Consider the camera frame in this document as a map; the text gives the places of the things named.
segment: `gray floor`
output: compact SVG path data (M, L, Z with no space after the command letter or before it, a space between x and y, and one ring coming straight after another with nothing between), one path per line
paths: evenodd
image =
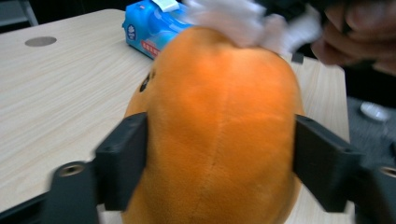
M391 149L392 142L396 142L396 108L385 107L390 113L390 120L381 123L361 113L362 103L360 99L347 98L351 145L366 154L364 165L377 162L396 165Z

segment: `stuffed toy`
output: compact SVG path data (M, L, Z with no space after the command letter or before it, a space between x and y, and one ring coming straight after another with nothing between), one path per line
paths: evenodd
M279 54L225 33L183 31L135 91L125 116L147 112L148 157L125 224L287 219L299 85Z

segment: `human hand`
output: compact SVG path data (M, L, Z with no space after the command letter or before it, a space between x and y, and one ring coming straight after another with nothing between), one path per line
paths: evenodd
M373 60L374 69L396 76L396 0L353 1L325 11L329 22L311 46L325 64ZM352 31L342 34L344 21Z

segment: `blue plastic packaging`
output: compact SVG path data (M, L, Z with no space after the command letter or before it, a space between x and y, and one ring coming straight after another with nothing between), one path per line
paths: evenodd
M126 42L154 59L167 43L191 26L183 21L185 13L186 6L180 3L179 9L171 12L163 12L151 0L129 5L122 24Z

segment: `orange fabric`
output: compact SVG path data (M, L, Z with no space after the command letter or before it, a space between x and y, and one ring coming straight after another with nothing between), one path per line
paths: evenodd
M299 189L292 160L302 112L289 65L194 27L149 75L126 112L148 112L148 158L123 222L284 222Z

